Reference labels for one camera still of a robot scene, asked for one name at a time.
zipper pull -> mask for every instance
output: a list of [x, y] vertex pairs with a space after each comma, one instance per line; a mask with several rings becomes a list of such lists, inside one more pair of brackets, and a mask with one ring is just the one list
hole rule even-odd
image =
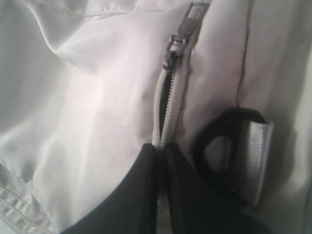
[[209, 4], [192, 2], [177, 30], [177, 36], [169, 39], [164, 69], [173, 72], [179, 58], [183, 55], [186, 45], [189, 43], [192, 33], [204, 18]]

zipper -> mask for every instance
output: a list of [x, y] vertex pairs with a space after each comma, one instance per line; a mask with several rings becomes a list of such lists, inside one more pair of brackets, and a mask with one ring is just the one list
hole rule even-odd
[[183, 69], [182, 66], [188, 66], [188, 57], [185, 55], [190, 54], [197, 40], [198, 33], [195, 35], [196, 40], [193, 34], [208, 7], [206, 3], [192, 2], [178, 28], [177, 35], [169, 39], [154, 98], [153, 144], [158, 150], [162, 150], [173, 137], [188, 76], [188, 69]]

white fabric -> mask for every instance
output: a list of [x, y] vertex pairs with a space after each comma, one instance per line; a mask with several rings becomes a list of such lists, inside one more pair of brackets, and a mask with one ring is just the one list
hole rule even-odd
[[[180, 3], [0, 2], [0, 216], [18, 233], [78, 222], [152, 141], [165, 48], [188, 7]], [[175, 133], [189, 158], [198, 130], [227, 107], [274, 122], [265, 191], [247, 211], [274, 234], [302, 232], [311, 181], [311, 10], [308, 1], [214, 0]]]

white jacket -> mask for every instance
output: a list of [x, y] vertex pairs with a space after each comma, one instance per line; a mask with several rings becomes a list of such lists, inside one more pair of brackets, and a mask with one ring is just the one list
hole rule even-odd
[[[156, 84], [187, 2], [0, 1], [0, 217], [17, 233], [74, 225], [155, 143]], [[168, 136], [191, 161], [194, 136], [228, 107], [273, 122], [261, 201], [247, 212], [274, 234], [312, 227], [311, 12], [311, 0], [214, 0]]]

zipper slider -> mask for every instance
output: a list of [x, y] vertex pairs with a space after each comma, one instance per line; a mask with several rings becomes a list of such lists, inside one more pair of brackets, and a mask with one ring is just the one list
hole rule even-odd
[[183, 55], [186, 45], [190, 41], [192, 33], [204, 18], [209, 4], [192, 2], [177, 30], [177, 36], [173, 35], [169, 39], [167, 54], [164, 62], [164, 69], [173, 72], [179, 58]]

